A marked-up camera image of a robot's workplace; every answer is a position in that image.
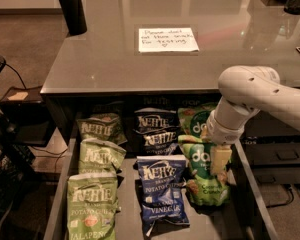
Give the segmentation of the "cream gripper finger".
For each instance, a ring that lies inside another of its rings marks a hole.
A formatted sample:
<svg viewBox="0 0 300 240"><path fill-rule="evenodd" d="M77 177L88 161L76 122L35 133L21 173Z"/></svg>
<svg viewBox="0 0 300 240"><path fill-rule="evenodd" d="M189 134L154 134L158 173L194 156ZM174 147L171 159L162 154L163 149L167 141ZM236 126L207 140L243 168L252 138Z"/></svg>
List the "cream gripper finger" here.
<svg viewBox="0 0 300 240"><path fill-rule="evenodd" d="M211 151L210 172L217 175L225 170L225 167L231 158L232 150L230 145L216 145Z"/></svg>

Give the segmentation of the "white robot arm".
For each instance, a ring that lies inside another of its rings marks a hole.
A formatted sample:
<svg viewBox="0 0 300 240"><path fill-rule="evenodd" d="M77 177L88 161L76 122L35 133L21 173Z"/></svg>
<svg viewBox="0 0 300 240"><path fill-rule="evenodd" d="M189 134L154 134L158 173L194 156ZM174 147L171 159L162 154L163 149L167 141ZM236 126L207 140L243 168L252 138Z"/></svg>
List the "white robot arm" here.
<svg viewBox="0 0 300 240"><path fill-rule="evenodd" d="M265 66L232 66L218 79L221 99L210 113L207 138L212 149L210 172L220 174L229 161L245 124L258 112L265 111L300 131L300 89L284 86L278 73Z"/></svg>

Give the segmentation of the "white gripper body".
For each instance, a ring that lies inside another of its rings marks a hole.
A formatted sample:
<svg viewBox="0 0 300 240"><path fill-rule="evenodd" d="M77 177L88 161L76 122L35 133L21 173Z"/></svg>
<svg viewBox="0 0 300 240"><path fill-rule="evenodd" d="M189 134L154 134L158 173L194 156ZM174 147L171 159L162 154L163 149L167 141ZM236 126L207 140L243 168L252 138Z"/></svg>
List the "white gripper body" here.
<svg viewBox="0 0 300 240"><path fill-rule="evenodd" d="M213 110L206 122L207 136L217 145L234 144L244 131L243 117L238 114L220 116Z"/></svg>

